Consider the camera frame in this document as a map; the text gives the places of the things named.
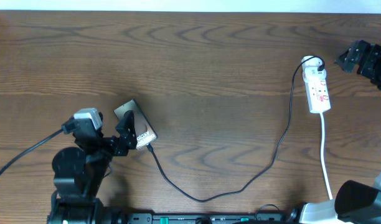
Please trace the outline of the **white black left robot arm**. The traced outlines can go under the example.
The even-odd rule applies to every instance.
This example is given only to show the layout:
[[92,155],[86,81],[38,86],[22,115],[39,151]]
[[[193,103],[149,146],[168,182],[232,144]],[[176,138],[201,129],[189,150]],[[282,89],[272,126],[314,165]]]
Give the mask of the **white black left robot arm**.
[[62,149],[52,160],[56,190],[48,223],[127,223],[125,212],[105,207],[96,195],[112,158],[136,149],[134,113],[129,110],[123,115],[115,128],[119,135],[110,138],[104,137],[100,121],[97,113],[90,118],[71,117],[62,125],[76,145]]

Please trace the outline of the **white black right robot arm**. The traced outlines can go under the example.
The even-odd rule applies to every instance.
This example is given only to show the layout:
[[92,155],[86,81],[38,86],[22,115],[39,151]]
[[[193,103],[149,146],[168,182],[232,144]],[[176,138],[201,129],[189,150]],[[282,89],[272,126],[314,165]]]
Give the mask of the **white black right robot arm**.
[[[364,40],[355,41],[335,61],[340,68],[350,73],[357,67],[357,74],[368,78],[381,90],[381,46]],[[302,76],[306,88],[309,111],[323,116],[331,109],[326,83],[324,61],[307,55],[301,59]],[[293,213],[296,223],[381,223],[381,173],[372,186],[348,180],[333,195],[330,188],[325,150],[320,148],[320,160],[328,200],[306,203]]]

